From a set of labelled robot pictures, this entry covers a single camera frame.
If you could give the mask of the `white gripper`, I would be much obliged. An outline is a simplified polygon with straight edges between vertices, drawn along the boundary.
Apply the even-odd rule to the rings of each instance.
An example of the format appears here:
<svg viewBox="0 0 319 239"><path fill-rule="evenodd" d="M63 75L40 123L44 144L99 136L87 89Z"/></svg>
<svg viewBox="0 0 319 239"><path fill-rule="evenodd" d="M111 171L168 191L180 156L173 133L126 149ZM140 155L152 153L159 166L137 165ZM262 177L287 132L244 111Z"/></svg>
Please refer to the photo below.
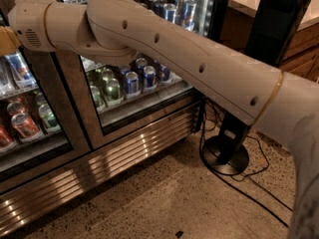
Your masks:
<svg viewBox="0 0 319 239"><path fill-rule="evenodd" d="M46 12L54 2L15 0L16 5L8 13L8 21L17 35L10 27L0 27L0 56L15 52L21 43L32 51L54 52L55 47L49 40L45 23Z"/></svg>

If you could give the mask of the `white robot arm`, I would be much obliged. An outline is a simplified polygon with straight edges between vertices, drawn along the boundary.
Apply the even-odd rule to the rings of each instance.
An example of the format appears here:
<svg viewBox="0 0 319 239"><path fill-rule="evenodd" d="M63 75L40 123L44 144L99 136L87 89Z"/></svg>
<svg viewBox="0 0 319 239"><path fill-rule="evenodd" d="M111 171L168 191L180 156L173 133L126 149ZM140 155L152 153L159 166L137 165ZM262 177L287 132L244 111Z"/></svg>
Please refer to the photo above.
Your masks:
<svg viewBox="0 0 319 239"><path fill-rule="evenodd" d="M288 239L319 239L319 87L187 31L133 0L16 0L1 30L4 55L73 51L122 65L144 53L236 118L285 145L296 168Z"/></svg>

